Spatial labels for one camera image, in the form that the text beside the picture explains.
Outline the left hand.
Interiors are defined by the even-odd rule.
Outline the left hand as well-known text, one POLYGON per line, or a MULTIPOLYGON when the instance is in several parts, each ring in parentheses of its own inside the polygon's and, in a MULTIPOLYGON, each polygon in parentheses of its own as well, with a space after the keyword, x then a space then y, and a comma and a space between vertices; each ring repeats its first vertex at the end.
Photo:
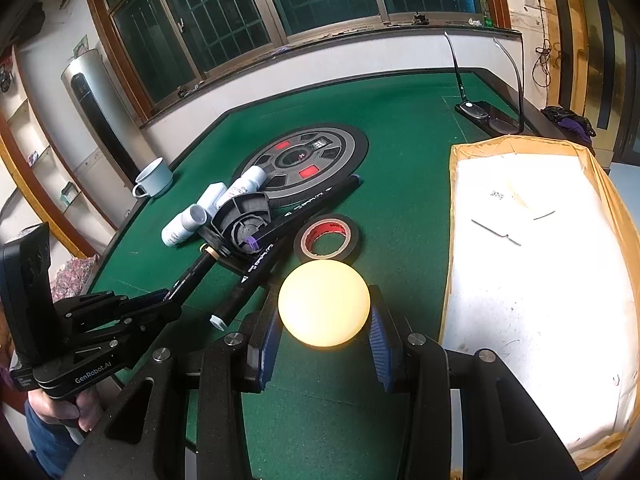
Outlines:
POLYGON ((81 391, 73 401, 55 401, 43 390, 36 389, 29 391, 28 402, 47 424, 74 422, 85 432, 93 430, 103 414, 101 399, 94 387, 81 391))

